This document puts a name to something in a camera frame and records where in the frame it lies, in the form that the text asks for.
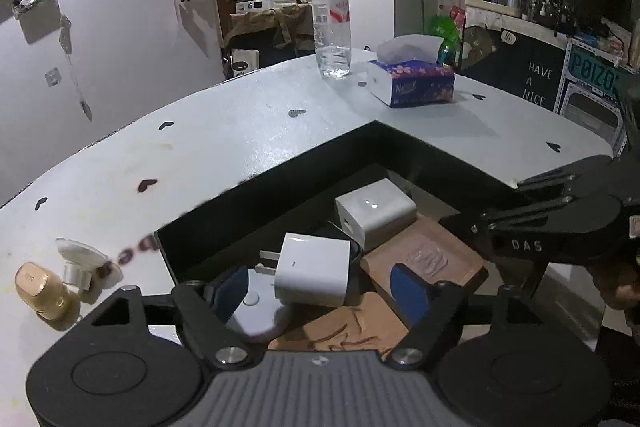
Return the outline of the wooden coaster with logo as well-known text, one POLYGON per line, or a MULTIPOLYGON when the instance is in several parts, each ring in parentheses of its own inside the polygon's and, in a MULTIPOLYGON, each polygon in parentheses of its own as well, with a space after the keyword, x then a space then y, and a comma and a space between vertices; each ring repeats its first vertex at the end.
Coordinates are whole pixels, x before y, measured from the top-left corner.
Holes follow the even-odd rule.
POLYGON ((360 260, 360 267, 369 275, 375 290, 394 310, 397 307, 390 291, 390 272, 396 263, 407 265, 427 283, 449 281, 471 293, 488 277, 479 254, 437 221, 422 215, 360 260))

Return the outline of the large white charger cube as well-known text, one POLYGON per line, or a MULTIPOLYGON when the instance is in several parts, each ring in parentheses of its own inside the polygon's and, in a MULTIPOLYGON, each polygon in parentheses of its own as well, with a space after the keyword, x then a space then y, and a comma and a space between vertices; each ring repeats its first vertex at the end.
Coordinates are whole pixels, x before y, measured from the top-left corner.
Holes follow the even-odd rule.
POLYGON ((390 179, 381 179, 335 199, 338 225, 364 253, 412 225, 416 203, 390 179))

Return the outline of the small white charger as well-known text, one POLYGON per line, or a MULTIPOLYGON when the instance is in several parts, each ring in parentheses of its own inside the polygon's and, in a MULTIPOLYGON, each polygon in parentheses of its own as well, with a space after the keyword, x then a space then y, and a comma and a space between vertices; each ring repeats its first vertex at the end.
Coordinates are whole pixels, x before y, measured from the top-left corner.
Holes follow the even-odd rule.
POLYGON ((262 265, 274 270, 274 288, 282 303, 338 308, 344 305, 350 243, 288 232, 278 253, 261 251, 262 265))

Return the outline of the black box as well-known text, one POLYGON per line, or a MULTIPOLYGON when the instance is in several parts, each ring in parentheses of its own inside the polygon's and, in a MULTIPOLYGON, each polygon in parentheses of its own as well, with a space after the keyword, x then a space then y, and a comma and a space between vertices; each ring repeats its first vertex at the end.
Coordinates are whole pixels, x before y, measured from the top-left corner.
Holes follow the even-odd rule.
POLYGON ((527 288, 474 294, 487 255, 555 262, 582 208, 563 180, 509 186, 372 122, 161 228, 176 283, 145 306, 225 371, 286 352, 364 352, 400 371, 449 353, 582 363, 593 351, 527 288))

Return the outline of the gold earbuds case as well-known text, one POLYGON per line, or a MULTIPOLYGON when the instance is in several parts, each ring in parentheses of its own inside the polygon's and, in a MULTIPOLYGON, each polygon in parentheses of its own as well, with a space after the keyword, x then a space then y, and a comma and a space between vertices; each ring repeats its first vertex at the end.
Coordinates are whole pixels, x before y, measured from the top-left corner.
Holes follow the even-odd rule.
POLYGON ((24 303, 47 321, 60 319, 70 306, 70 293, 61 277, 37 263, 21 265, 14 285, 24 303))

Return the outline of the white round tape measure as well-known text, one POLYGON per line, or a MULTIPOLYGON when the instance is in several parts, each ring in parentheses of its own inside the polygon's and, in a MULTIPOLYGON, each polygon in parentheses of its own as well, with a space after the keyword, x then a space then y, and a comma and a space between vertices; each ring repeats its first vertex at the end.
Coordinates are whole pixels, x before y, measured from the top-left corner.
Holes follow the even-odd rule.
POLYGON ((290 324, 293 308, 276 296, 274 270, 259 265, 248 270, 248 289, 226 323, 247 343, 270 343, 290 324))

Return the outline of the carved wooden block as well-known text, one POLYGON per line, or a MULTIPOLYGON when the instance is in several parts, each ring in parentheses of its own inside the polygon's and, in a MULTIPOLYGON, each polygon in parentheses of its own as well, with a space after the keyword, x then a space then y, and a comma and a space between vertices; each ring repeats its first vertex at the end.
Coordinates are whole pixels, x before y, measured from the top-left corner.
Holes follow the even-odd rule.
POLYGON ((269 343, 270 350, 374 350, 385 358, 408 329, 385 300, 368 291, 357 306, 342 306, 269 343))

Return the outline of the purple tissue box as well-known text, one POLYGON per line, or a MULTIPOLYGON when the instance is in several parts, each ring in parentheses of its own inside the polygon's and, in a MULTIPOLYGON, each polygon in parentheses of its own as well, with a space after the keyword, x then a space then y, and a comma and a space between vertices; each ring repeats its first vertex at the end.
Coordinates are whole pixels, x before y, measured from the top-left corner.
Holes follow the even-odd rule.
POLYGON ((454 98, 454 70, 438 54, 444 39, 406 35, 381 44, 366 66, 369 91, 390 108, 449 103, 454 98))

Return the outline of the clear water bottle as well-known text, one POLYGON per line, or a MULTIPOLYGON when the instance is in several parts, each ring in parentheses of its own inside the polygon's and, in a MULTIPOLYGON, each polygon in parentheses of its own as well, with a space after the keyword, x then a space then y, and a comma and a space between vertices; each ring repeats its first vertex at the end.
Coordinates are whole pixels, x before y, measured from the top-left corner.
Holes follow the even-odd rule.
POLYGON ((314 53, 322 77, 344 78, 352 64, 349 0, 311 0, 314 53))

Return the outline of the white washing machine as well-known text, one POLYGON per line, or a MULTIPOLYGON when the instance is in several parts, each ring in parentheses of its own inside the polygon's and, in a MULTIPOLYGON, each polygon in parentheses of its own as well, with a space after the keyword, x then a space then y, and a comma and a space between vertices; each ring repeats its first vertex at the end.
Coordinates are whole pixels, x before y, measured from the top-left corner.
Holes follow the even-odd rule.
POLYGON ((244 0, 238 1, 235 5, 236 14, 248 12, 268 11, 274 8, 272 0, 244 0))

